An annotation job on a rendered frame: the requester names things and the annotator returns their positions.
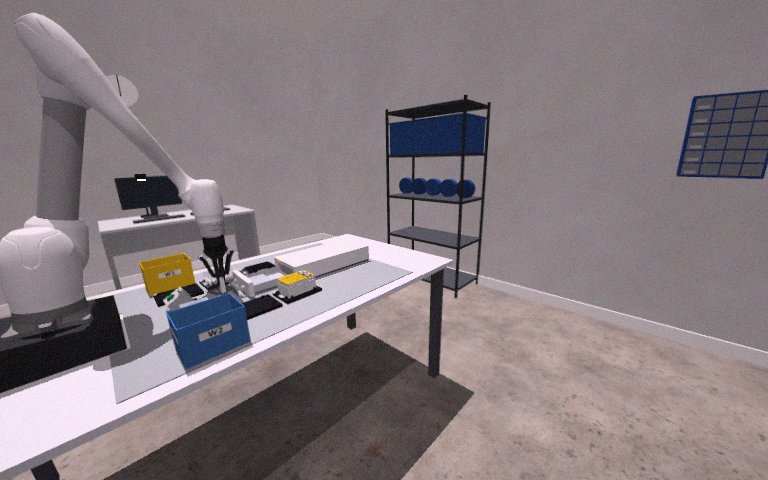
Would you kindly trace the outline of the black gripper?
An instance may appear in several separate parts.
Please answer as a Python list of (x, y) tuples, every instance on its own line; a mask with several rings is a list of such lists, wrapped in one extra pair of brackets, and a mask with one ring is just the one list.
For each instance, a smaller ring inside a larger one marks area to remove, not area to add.
[[(217, 278), (217, 283), (219, 284), (220, 291), (222, 293), (226, 292), (225, 287), (225, 275), (229, 274), (230, 270), (230, 264), (231, 264), (231, 257), (234, 253), (233, 250), (228, 249), (225, 245), (225, 239), (224, 235), (216, 238), (202, 238), (203, 240), (203, 254), (201, 256), (198, 256), (198, 258), (204, 263), (205, 267), (207, 268), (208, 272), (213, 278)], [(213, 248), (214, 247), (214, 248)], [(225, 262), (225, 268), (223, 265), (223, 256), (226, 255), (226, 262)], [(206, 261), (206, 256), (208, 256), (210, 259), (212, 259), (213, 267), (215, 270), (215, 274), (213, 270), (211, 269), (210, 265)], [(218, 259), (218, 263), (217, 263)], [(219, 267), (218, 267), (219, 265)], [(221, 272), (221, 273), (220, 273)]]

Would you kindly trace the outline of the grey bench mat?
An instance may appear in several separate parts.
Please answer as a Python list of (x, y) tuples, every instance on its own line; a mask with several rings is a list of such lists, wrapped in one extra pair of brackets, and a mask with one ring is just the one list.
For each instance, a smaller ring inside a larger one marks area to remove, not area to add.
[(278, 286), (257, 292), (250, 298), (230, 284), (225, 285), (225, 293), (222, 293), (219, 287), (207, 290), (199, 280), (211, 276), (210, 273), (205, 271), (194, 274), (195, 283), (204, 294), (192, 297), (193, 299), (212, 299), (230, 293), (243, 303), (269, 294), (283, 306), (248, 319), (250, 342), (188, 369), (174, 346), (166, 316), (166, 311), (171, 309), (166, 305), (158, 307), (146, 287), (113, 294), (119, 315), (123, 315), (131, 347), (110, 355), (116, 405), (411, 273), (413, 272), (369, 258), (315, 277), (316, 285), (321, 287), (322, 291), (290, 304), (273, 296), (272, 292), (278, 291)]

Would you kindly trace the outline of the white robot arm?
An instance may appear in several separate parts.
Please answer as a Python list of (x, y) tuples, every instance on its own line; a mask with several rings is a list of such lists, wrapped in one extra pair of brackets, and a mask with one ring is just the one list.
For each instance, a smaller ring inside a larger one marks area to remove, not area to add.
[(178, 167), (61, 26), (30, 13), (14, 28), (35, 62), (43, 111), (36, 216), (0, 241), (0, 285), (13, 321), (2, 342), (94, 321), (96, 301), (86, 300), (83, 285), (89, 228), (79, 219), (86, 110), (108, 119), (168, 176), (192, 207), (200, 237), (225, 234), (216, 182), (195, 181)]

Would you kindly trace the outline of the blue bin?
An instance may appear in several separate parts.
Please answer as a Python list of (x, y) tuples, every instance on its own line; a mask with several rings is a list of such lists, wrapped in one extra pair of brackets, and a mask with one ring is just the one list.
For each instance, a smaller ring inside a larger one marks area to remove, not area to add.
[(245, 306), (230, 293), (166, 314), (186, 369), (251, 341)]

